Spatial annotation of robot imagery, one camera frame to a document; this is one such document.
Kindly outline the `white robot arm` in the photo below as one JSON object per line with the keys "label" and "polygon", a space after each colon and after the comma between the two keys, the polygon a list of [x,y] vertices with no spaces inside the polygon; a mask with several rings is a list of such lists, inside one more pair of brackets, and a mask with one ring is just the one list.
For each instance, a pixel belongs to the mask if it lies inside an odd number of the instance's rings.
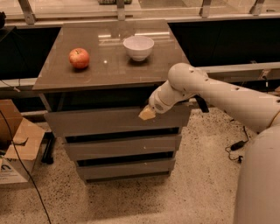
{"label": "white robot arm", "polygon": [[197,67],[178,63],[139,117],[152,119],[195,95],[257,134],[241,164],[234,224],[280,224],[280,98],[214,80]]}

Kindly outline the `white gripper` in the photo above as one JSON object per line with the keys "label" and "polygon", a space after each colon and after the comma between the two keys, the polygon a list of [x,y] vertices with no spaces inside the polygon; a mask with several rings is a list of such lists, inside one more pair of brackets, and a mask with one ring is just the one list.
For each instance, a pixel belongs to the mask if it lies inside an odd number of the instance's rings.
{"label": "white gripper", "polygon": [[167,80],[163,85],[154,90],[149,97],[149,103],[139,113],[142,120],[150,120],[156,117],[156,113],[163,114],[170,110],[176,103],[193,97],[192,93],[181,92],[172,87]]}

